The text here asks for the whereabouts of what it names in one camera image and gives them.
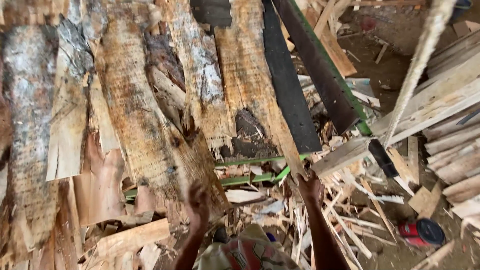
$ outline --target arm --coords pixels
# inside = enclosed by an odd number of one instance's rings
[[[298,173],[297,180],[308,212],[316,270],[350,269],[322,213],[324,185],[313,171],[310,171],[308,182]]]
[[[192,269],[195,264],[210,219],[207,201],[207,193],[201,190],[199,184],[193,184],[185,201],[187,216],[190,219],[190,231],[175,261],[175,270]]]

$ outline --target red bucket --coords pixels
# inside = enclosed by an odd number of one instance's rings
[[[400,235],[410,245],[441,245],[445,240],[442,228],[430,219],[417,220],[413,224],[402,224],[398,227]]]

